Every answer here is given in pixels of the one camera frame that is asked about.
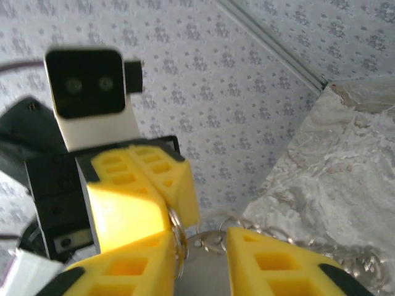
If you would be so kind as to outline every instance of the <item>metal chain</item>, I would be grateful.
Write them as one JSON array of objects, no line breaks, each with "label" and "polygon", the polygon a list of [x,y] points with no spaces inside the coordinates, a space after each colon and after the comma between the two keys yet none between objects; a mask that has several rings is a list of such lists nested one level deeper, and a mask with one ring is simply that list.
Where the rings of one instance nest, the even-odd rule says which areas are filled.
[{"label": "metal chain", "polygon": [[[261,227],[245,218],[238,218],[232,213],[221,212],[226,218],[220,223],[218,231],[223,231],[227,222],[235,222],[238,226],[287,242],[306,250],[319,253],[337,261],[343,269],[358,280],[363,286],[379,295],[394,295],[394,292],[384,290],[384,286],[391,282],[388,263],[382,260],[381,253],[372,246],[361,247],[358,245],[331,245],[316,240],[295,241],[286,231],[276,226]],[[196,226],[197,234],[200,233],[200,221]],[[227,251],[222,237],[218,237],[218,244],[209,245],[201,240],[201,245],[208,252],[223,253]]]}]

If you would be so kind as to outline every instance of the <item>patterned wallpaper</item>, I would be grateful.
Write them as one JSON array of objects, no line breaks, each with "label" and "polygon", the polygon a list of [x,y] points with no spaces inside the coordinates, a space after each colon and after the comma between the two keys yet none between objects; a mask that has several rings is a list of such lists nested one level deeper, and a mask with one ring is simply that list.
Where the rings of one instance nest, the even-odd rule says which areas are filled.
[{"label": "patterned wallpaper", "polygon": [[328,80],[390,76],[394,0],[235,0]]},{"label": "patterned wallpaper", "polygon": [[[202,211],[244,210],[316,100],[212,1],[0,0],[2,61],[42,57],[53,43],[107,44],[145,61],[146,91],[133,98],[141,131],[179,137]],[[51,105],[43,70],[1,77],[3,110],[27,93]],[[0,204],[1,229],[27,219],[20,202],[9,207]]]}]

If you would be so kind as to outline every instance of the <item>silver ring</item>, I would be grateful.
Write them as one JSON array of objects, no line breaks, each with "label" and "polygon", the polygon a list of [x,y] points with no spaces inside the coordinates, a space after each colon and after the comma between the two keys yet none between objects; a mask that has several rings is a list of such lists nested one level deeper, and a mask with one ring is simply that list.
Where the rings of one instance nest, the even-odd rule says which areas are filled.
[{"label": "silver ring", "polygon": [[[226,221],[229,221],[229,220],[234,220],[235,222],[237,222],[237,223],[239,224],[239,219],[237,219],[237,217],[234,216],[233,214],[231,214],[230,212],[221,210],[221,211],[218,211],[218,212],[216,212],[216,213],[213,213],[213,215],[215,215],[215,216],[226,216],[226,217],[227,217],[227,218],[225,218],[225,219],[220,223],[220,226],[218,227],[217,231],[222,232],[223,224],[224,224]],[[201,232],[200,232],[200,226],[201,226],[202,222],[203,222],[204,220],[206,220],[206,219],[201,219],[201,220],[199,220],[199,222],[197,222],[197,224],[196,224],[196,234],[200,234],[200,233],[201,233]],[[221,249],[222,249],[224,252],[226,252],[226,247],[225,247],[225,245],[223,244],[223,237],[218,235],[218,238],[219,238],[219,240],[220,240]],[[208,251],[208,252],[211,251],[211,252],[214,252],[214,253],[217,253],[217,254],[221,254],[220,248],[215,247],[215,246],[213,246],[213,245],[210,245],[210,244],[204,242],[204,239],[202,239],[202,238],[200,238],[199,241],[200,241],[200,243],[202,244],[202,246],[204,247],[204,249],[205,249],[206,251]]]},{"label": "silver ring", "polygon": [[268,228],[262,228],[262,227],[260,227],[259,224],[253,223],[252,221],[245,219],[245,218],[241,218],[241,220],[243,220],[245,223],[250,224],[249,226],[244,225],[245,229],[254,230],[255,232],[257,232],[259,234],[267,235],[267,236],[270,236],[270,237],[276,239],[276,235],[274,235],[274,233],[272,233]]},{"label": "silver ring", "polygon": [[381,288],[384,287],[385,285],[385,280],[386,280],[386,276],[384,275],[383,269],[384,269],[384,264],[381,262],[379,256],[374,252],[374,251],[370,251],[370,263],[375,265],[373,267],[373,269],[376,271],[375,274],[377,275],[377,271],[380,271],[380,277],[378,277],[378,279],[380,280],[380,283],[377,284],[375,286],[376,289],[380,290]]},{"label": "silver ring", "polygon": [[[200,241],[200,243],[202,244],[202,246],[204,247],[204,249],[205,249],[207,252],[210,252],[210,251],[211,251],[211,252],[214,252],[214,253],[216,253],[216,254],[221,255],[221,254],[223,254],[223,253],[220,251],[219,248],[216,248],[216,247],[214,247],[214,246],[208,244],[207,242],[205,242],[206,237],[209,236],[209,235],[211,235],[213,232],[214,232],[214,231],[201,232],[201,233],[200,233],[200,239],[199,239],[199,241]],[[222,246],[222,244],[223,244],[223,237],[220,235],[220,233],[223,233],[223,231],[217,230],[217,232],[218,232],[218,236],[217,236],[217,237],[219,238],[220,244],[221,244],[221,246]]]},{"label": "silver ring", "polygon": [[176,252],[178,257],[178,272],[176,279],[179,279],[183,274],[184,261],[187,259],[189,254],[188,238],[186,237],[185,229],[177,212],[170,207],[167,209],[167,211],[170,221],[172,222],[172,230],[176,240]]},{"label": "silver ring", "polygon": [[278,228],[276,226],[269,226],[267,229],[269,231],[276,231],[276,232],[280,233],[282,236],[285,237],[285,239],[288,243],[290,243],[291,245],[295,245],[295,241],[292,239],[292,237],[287,232],[282,230],[281,228]]},{"label": "silver ring", "polygon": [[216,216],[225,216],[225,217],[229,217],[232,216],[232,214],[230,212],[227,212],[225,210],[220,210],[220,211],[216,211],[216,212],[212,212],[210,215],[208,215],[207,217],[205,217],[204,219],[200,219],[197,224],[196,224],[196,234],[201,233],[200,232],[200,226],[202,224],[202,222],[204,222],[205,220],[208,220],[210,217],[216,217]]},{"label": "silver ring", "polygon": [[[244,223],[243,223],[243,221],[241,221],[241,219],[235,217],[234,215],[229,215],[228,218],[224,219],[224,220],[221,222],[220,226],[218,227],[218,230],[219,230],[219,231],[222,231],[222,227],[223,227],[223,225],[224,225],[227,221],[234,221],[234,222],[236,222],[237,224],[239,224],[241,227],[244,226]],[[220,237],[220,236],[219,236],[219,238],[220,238],[220,245],[221,245],[221,248],[222,248],[222,250],[226,253],[226,252],[227,252],[227,248],[225,247],[225,244],[223,243],[223,239],[222,239],[222,237]]]},{"label": "silver ring", "polygon": [[246,218],[240,218],[239,220],[240,220],[240,224],[239,225],[241,227],[247,229],[247,230],[253,229],[253,230],[255,230],[258,233],[263,233],[264,232],[263,228],[261,228],[259,226],[259,224],[257,224],[257,223],[253,223],[252,221],[250,221],[250,220],[248,220]]}]

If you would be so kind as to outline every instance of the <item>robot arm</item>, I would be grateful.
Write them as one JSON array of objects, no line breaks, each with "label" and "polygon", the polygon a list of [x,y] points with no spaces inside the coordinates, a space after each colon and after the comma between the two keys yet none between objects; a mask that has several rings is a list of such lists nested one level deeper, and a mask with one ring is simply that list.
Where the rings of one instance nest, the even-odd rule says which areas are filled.
[{"label": "robot arm", "polygon": [[[188,161],[168,152],[136,145],[77,159],[102,253],[37,296],[173,295],[179,254],[167,208],[186,226],[199,212]],[[232,296],[371,296],[332,259],[247,229],[228,229],[227,256]]]}]

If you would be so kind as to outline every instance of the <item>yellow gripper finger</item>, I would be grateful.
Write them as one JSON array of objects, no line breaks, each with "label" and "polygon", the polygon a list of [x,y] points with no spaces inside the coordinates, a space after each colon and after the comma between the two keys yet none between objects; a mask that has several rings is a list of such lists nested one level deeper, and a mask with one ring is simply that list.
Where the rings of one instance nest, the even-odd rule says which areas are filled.
[{"label": "yellow gripper finger", "polygon": [[199,220],[189,161],[170,147],[131,145],[77,162],[101,252],[171,230],[168,207],[185,227]]},{"label": "yellow gripper finger", "polygon": [[63,296],[173,296],[174,234],[163,231],[77,262],[85,273]]},{"label": "yellow gripper finger", "polygon": [[[247,229],[229,228],[227,255],[232,296],[347,295],[320,268],[325,265],[343,271],[337,262],[295,245]],[[363,289],[356,281],[347,280]]]}]

